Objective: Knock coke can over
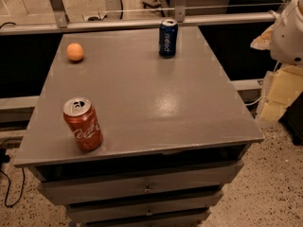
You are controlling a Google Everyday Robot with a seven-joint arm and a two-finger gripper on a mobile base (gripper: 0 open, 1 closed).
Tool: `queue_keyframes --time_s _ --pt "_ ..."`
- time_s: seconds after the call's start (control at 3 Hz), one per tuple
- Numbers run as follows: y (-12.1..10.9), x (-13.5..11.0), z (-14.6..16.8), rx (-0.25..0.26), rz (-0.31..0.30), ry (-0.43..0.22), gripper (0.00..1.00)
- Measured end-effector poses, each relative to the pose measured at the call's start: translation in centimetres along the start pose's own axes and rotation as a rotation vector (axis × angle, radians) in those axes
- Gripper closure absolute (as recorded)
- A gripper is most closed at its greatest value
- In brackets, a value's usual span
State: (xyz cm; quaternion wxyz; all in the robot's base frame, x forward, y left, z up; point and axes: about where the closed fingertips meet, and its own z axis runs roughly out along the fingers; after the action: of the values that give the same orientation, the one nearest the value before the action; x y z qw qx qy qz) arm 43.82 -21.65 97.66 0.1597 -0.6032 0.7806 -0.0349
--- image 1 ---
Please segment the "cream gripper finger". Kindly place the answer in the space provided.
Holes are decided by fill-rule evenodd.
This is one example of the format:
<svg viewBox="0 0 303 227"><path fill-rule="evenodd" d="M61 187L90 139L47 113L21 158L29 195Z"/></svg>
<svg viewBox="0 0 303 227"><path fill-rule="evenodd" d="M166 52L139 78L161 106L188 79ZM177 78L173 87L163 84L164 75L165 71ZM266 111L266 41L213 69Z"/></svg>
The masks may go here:
<svg viewBox="0 0 303 227"><path fill-rule="evenodd" d="M277 122L303 92L303 67L283 65L264 80L258 118Z"/></svg>
<svg viewBox="0 0 303 227"><path fill-rule="evenodd" d="M250 47L257 50L269 50L271 45L272 32L273 26L269 26L251 42Z"/></svg>

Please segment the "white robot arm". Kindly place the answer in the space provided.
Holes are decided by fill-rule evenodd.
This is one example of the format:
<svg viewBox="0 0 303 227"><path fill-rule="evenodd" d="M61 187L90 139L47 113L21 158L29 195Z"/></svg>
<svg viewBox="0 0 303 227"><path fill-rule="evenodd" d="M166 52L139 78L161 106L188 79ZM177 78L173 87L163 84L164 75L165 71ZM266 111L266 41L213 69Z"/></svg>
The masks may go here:
<svg viewBox="0 0 303 227"><path fill-rule="evenodd" d="M269 50L281 67L271 73L259 118L277 122L303 92L303 0L292 0L250 47Z"/></svg>

